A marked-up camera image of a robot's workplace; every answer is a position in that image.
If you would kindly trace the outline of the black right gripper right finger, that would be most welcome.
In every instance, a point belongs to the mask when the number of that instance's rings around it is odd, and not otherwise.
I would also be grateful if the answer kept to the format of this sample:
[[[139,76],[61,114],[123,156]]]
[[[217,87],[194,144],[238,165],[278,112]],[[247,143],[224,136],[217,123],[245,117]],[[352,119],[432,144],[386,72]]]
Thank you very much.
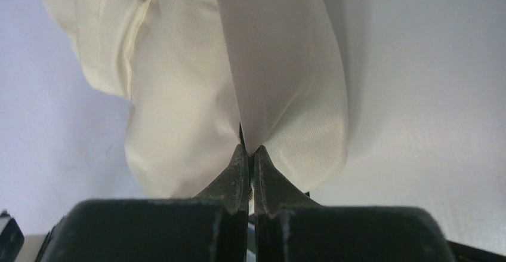
[[[404,206],[323,206],[254,155],[258,261],[453,261],[432,216]]]

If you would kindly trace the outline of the cream canvas student bag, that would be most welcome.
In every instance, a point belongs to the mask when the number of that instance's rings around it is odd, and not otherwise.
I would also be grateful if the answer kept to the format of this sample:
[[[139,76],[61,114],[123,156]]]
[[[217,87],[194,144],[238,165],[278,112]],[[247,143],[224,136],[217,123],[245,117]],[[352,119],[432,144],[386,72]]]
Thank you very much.
[[[343,63],[323,0],[42,0],[95,89],[132,103],[125,156],[156,198],[264,146],[308,192],[345,166]]]

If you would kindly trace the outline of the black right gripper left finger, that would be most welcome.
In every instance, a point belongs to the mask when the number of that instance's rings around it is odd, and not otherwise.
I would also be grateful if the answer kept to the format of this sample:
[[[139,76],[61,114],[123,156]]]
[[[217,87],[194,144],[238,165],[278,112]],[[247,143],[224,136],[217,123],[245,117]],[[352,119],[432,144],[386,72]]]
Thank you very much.
[[[245,261],[248,159],[190,199],[90,199],[55,226],[41,261]]]

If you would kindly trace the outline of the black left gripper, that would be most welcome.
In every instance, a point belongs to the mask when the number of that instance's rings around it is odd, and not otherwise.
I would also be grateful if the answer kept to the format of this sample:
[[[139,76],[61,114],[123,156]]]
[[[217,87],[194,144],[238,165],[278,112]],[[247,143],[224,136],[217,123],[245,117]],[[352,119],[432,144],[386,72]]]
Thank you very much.
[[[14,262],[23,246],[24,236],[14,217],[1,212],[1,262]]]

